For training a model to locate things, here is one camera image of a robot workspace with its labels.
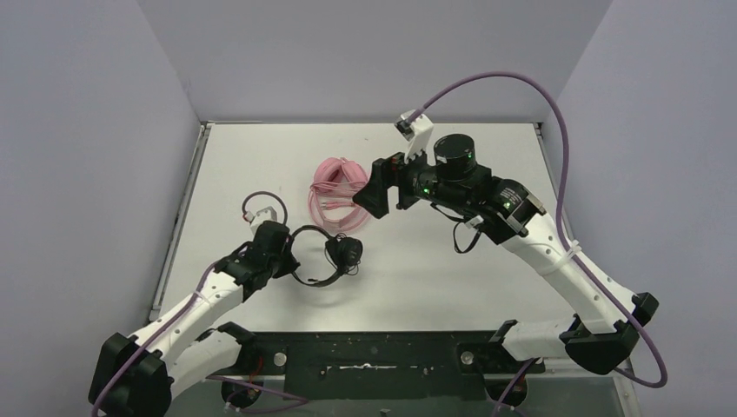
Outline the pink over-ear headphones with cable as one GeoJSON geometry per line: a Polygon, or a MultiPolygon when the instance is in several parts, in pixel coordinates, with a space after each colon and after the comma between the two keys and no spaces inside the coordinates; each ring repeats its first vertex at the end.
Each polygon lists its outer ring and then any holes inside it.
{"type": "Polygon", "coordinates": [[[312,222],[337,233],[348,234],[368,220],[369,214],[353,196],[369,180],[366,170],[344,157],[329,157],[315,170],[308,192],[312,222]]]}

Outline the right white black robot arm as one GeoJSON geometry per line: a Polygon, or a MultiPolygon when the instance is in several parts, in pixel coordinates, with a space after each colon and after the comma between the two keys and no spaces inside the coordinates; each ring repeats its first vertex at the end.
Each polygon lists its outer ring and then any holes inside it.
{"type": "Polygon", "coordinates": [[[471,136],[452,134],[426,154],[397,153],[375,160],[355,204],[380,219],[389,212],[388,191],[398,190],[398,209],[420,200],[454,211],[451,219],[475,229],[527,263],[574,310],[558,321],[505,321],[492,336],[488,357],[508,371],[533,358],[568,357],[593,374],[609,374],[625,361],[659,307],[649,293],[636,294],[598,272],[580,246],[557,236],[554,217],[521,183],[493,175],[476,161],[471,136]]]}

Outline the black on-ear headphones with cable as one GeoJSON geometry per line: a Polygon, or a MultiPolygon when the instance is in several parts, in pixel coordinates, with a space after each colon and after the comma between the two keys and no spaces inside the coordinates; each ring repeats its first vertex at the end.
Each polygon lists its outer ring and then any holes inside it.
{"type": "Polygon", "coordinates": [[[311,288],[325,288],[336,283],[344,275],[355,275],[362,261],[363,244],[359,239],[349,237],[340,232],[331,235],[324,228],[315,225],[304,225],[296,229],[290,236],[289,249],[294,246],[296,237],[303,232],[313,231],[325,237],[324,254],[335,272],[326,280],[316,279],[303,280],[296,271],[291,276],[300,284],[311,288]]]}

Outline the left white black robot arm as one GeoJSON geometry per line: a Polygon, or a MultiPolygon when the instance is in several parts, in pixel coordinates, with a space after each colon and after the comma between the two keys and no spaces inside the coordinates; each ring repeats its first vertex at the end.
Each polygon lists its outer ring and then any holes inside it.
{"type": "Polygon", "coordinates": [[[208,266],[196,288],[168,313],[133,334],[114,333],[102,345],[88,400],[91,415],[163,416],[184,390],[231,366],[244,371],[257,347],[236,337],[196,348],[196,339],[272,278],[293,272],[289,228],[264,221],[254,238],[208,266]]]}

